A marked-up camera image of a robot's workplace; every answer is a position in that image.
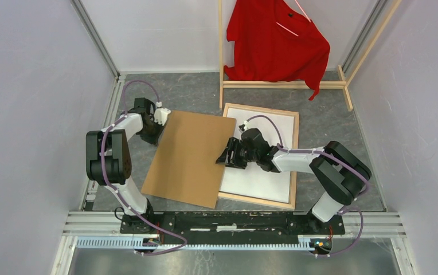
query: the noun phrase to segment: white wall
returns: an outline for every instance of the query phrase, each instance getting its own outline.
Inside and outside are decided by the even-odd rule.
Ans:
[[[294,0],[286,2],[298,10]],[[342,64],[376,0],[317,0],[300,4],[331,45],[328,67]],[[218,71],[217,0],[83,0],[119,70]],[[224,41],[236,0],[222,1]],[[232,64],[233,44],[224,43]]]
[[[350,87],[420,274],[438,274],[438,1],[403,1]]]
[[[69,0],[0,1],[0,274],[49,274],[113,81]]]

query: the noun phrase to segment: wooden rack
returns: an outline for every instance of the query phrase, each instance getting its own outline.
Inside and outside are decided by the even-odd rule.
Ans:
[[[305,84],[305,81],[291,81],[291,82],[266,82],[266,81],[230,81],[224,80],[224,56],[222,55],[222,46],[224,40],[224,32],[222,29],[222,0],[218,0],[218,12],[219,12],[219,81],[220,81],[220,90],[219,90],[219,108],[222,109],[224,104],[223,96],[224,89],[309,89],[309,87]],[[348,86],[353,80],[356,73],[359,71],[362,63],[366,60],[367,55],[373,48],[374,44],[380,37],[384,28],[388,24],[389,20],[393,16],[394,12],[400,5],[401,0],[394,0],[389,8],[389,10],[385,13],[381,23],[378,25],[378,28],[375,30],[371,40],[368,42],[367,47],[361,55],[361,58],[358,60],[357,64],[354,67],[353,72],[346,77],[344,72],[342,71],[342,67],[340,65],[337,66],[337,73],[339,76],[339,81],[321,81],[320,88],[321,89],[341,89],[344,94],[344,98],[346,100],[347,109],[349,111],[353,110],[353,104],[351,101],[351,97],[349,95]]]

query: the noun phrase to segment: white cable clip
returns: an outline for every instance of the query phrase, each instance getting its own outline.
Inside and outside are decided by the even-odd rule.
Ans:
[[[243,124],[239,126],[239,130],[240,130],[241,132],[246,131],[246,130],[248,129],[248,123],[249,123],[249,121],[244,120],[244,121],[243,121]]]

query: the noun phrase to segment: red shirt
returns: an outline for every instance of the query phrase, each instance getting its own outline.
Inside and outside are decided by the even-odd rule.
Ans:
[[[310,100],[319,93],[330,45],[313,21],[283,0],[237,0],[226,37],[235,41],[234,67],[224,66],[230,80],[301,79],[314,90]]]

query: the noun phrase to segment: clothes hanger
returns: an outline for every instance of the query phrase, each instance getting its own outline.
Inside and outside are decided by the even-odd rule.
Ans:
[[[305,16],[305,18],[309,21],[312,22],[312,20],[310,20],[310,18],[307,16],[307,13],[305,13],[305,11],[302,9],[302,6],[299,4],[299,2],[297,0],[295,0],[296,5],[300,8],[300,10],[302,11],[303,15]],[[278,26],[282,27],[285,30],[288,30],[291,34],[298,36],[298,34],[292,32],[291,30],[287,29],[285,26],[283,26],[282,24],[278,23]]]

